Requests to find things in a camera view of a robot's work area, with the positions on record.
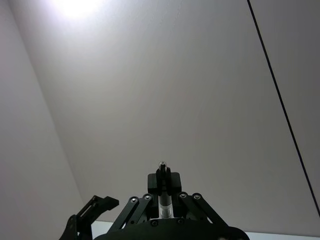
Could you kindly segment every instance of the white ceiling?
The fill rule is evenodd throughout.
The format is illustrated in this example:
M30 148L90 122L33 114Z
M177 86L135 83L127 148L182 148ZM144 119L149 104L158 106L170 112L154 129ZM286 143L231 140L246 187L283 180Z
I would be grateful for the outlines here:
M232 226L320 236L320 218L245 0L108 0L82 19L66 18L48 2L12 0L11 9L83 201L108 195L121 202L103 220L113 221L129 196L145 193L147 174L165 160L180 172L185 191L202 193ZM309 122L319 111L303 109L316 78L310 75L295 99L309 80L298 74L305 67L298 64L301 52L290 55L292 48L281 46L295 38L276 20L268 23L267 11L275 19L288 12L283 22L292 29L295 13L260 1L252 6L263 37L276 33L265 44L319 192L319 135ZM296 61L292 72L288 56ZM288 76L295 77L294 86ZM318 98L316 91L311 98Z

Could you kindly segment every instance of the black wire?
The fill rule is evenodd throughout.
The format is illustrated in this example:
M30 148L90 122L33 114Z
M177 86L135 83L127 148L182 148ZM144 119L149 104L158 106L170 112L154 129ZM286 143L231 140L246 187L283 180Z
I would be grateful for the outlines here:
M295 137L294 131L292 130L292 127L291 127L291 124L290 124L290 121L289 121L289 117L288 117L288 114L287 114L287 111L286 111L286 108L285 108L285 105L284 105L284 101L283 101L283 99L282 99L282 97L281 97L280 90L279 90L279 87L278 87L278 84L277 84L277 81L276 81L276 78L275 78L275 75L274 75L274 71L273 71L273 69L272 69L272 67L271 67L271 63L270 63L270 60L269 60L269 57L268 57L268 54L267 54L267 50L266 50L264 41L263 41L263 39L262 39L260 30L259 30L259 27L258 27L258 23L257 23L257 20L256 20L256 17L255 17L254 11L253 11L252 6L251 6L251 3L250 3L250 0L247 0L247 3L248 3L248 5L249 5L249 9L250 9L250 12L251 12L253 21L254 21L254 25L255 25L256 31L257 31L257 33L258 33L261 46L262 46L262 48L263 48L263 52L264 52L265 59L266 59L266 61L267 61L267 63L268 63L268 66L269 66L269 70L270 70L270 73L271 73L271 76L272 76L272 79L273 79L273 83L274 83L276 92L277 92L277 94L278 94L278 97L279 97L279 100L280 100L280 103L281 103L281 106L282 106L282 110L283 110L283 113L284 113L284 116L285 116L285 119L286 119L286 123L288 124L288 127L289 127L289 130L290 130L290 133L291 133L291 137L292 137L293 142L294 142L294 146L295 146L296 152L298 153L298 156L299 156L299 160L300 160L300 163L301 163L303 172L304 172L304 176L305 176L306 181L307 181L307 183L308 183L308 185L309 185L309 189L310 189L310 192L311 192L311 195L312 195L312 198L313 198L313 201L314 201L316 210L317 210L317 212L318 212L318 214L319 214L319 217L320 217L319 205L318 205L318 203L317 203L317 199L316 199L316 196L315 196L315 194L314 194L314 190L312 189L312 186L311 186L311 183L310 183L310 180L309 180L309 177L308 177L306 168L305 168L305 164L304 164L304 161L303 161L303 159L302 159L302 156L301 156L301 153L300 153L300 150L299 150L297 141L296 141L296 137Z

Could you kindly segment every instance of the black metal bracket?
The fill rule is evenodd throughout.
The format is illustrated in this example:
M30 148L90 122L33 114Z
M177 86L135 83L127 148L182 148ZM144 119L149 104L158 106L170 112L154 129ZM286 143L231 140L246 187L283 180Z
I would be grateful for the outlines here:
M200 193L194 193L190 196L186 192L180 192L178 196L185 207L184 217L186 219L196 219L198 221L210 219L213 224L219 227L228 227L228 224L216 213Z
M60 240L92 240L91 224L102 213L118 205L119 201L112 197L93 196L77 215L69 218Z
M143 195L142 198L130 197L108 233L148 221L150 218L147 215L147 207L152 203L152 200L153 196L149 193Z
M184 218L152 219L108 232L95 240L249 240L242 230L219 227L209 221Z
M157 169L156 173L148 175L147 179L148 193L152 195L152 204L148 207L147 213L150 218L156 219L159 217L159 201L158 196L161 196L163 190L167 191L172 200L173 215L175 218L182 216L182 205L178 200L178 193L182 191L180 174L171 172L167 167L166 174Z

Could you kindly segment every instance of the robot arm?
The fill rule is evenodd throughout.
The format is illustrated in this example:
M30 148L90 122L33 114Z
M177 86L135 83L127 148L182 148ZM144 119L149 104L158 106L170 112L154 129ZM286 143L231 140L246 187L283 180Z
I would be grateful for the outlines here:
M93 240L91 224L117 205L112 197L94 196L69 218L60 240ZM164 239L249 240L245 232L228 226L200 193L182 191L179 173L162 161L156 173L148 175L148 193L130 197L109 231L95 240Z

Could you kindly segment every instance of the bright light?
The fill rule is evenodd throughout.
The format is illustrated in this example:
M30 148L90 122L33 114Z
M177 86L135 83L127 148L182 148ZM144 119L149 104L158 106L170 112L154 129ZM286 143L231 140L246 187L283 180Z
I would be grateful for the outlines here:
M102 0L52 0L56 8L68 18L82 18L93 14Z

